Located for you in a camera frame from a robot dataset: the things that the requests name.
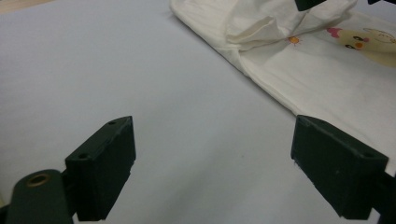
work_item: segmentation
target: white cloth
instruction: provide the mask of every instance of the white cloth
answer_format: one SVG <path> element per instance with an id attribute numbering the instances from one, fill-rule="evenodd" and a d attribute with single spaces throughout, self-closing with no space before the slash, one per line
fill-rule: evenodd
<path id="1" fill-rule="evenodd" d="M 390 157 L 393 175 L 396 26 L 348 12 L 355 3 L 298 12 L 294 0 L 171 0 L 171 8 L 294 114 L 327 120 Z"/>

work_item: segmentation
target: cartoon print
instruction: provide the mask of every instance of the cartoon print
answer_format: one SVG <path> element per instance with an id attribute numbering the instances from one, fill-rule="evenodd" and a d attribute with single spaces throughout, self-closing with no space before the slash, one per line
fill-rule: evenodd
<path id="1" fill-rule="evenodd" d="M 396 67 L 396 38 L 375 29 L 363 30 L 365 32 L 329 28 L 327 32 L 346 48 L 358 50 L 376 63 Z"/>
<path id="2" fill-rule="evenodd" d="M 294 46 L 296 46 L 297 44 L 301 44 L 300 42 L 302 41 L 298 36 L 291 36 L 288 37 L 286 40 L 288 40 L 289 43 L 293 44 Z"/>

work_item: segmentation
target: white table surface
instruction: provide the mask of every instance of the white table surface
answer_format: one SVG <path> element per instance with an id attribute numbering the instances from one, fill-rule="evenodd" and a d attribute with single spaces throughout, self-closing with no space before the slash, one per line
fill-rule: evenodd
<path id="1" fill-rule="evenodd" d="M 166 0 L 58 0 L 0 15 L 0 192 L 132 115 L 137 160 L 102 223 L 339 218 L 290 158 L 295 117 Z"/>

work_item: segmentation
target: screw hole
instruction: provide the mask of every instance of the screw hole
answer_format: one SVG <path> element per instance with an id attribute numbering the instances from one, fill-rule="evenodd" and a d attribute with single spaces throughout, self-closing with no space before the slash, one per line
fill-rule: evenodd
<path id="1" fill-rule="evenodd" d="M 34 188 L 34 187 L 38 187 L 41 186 L 45 183 L 47 183 L 50 180 L 50 176 L 47 174 L 39 174 L 39 175 L 35 175 L 32 178 L 30 178 L 27 181 L 27 187 L 29 188 Z"/>
<path id="2" fill-rule="evenodd" d="M 88 159 L 89 157 L 90 155 L 88 155 L 87 153 L 82 153 L 78 155 L 78 158 L 82 160 Z"/>

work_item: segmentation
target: black clamp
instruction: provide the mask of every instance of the black clamp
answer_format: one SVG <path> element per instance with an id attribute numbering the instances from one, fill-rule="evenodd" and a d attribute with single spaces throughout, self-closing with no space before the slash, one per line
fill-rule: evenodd
<path id="1" fill-rule="evenodd" d="M 319 5 L 320 3 L 325 2 L 327 0 L 294 0 L 294 1 L 295 1 L 296 6 L 299 11 L 305 11 L 305 10 L 315 7 L 315 6 Z M 367 0 L 369 5 L 372 5 L 379 1 L 381 1 L 381 0 Z M 384 1 L 392 3 L 392 4 L 396 4 L 396 0 L 384 0 Z"/>
<path id="2" fill-rule="evenodd" d="M 396 223 L 396 179 L 389 158 L 320 119 L 297 116 L 291 157 L 340 217 Z"/>
<path id="3" fill-rule="evenodd" d="M 66 159 L 66 170 L 21 179 L 0 224 L 70 224 L 106 219 L 136 158 L 132 117 L 105 124 Z"/>

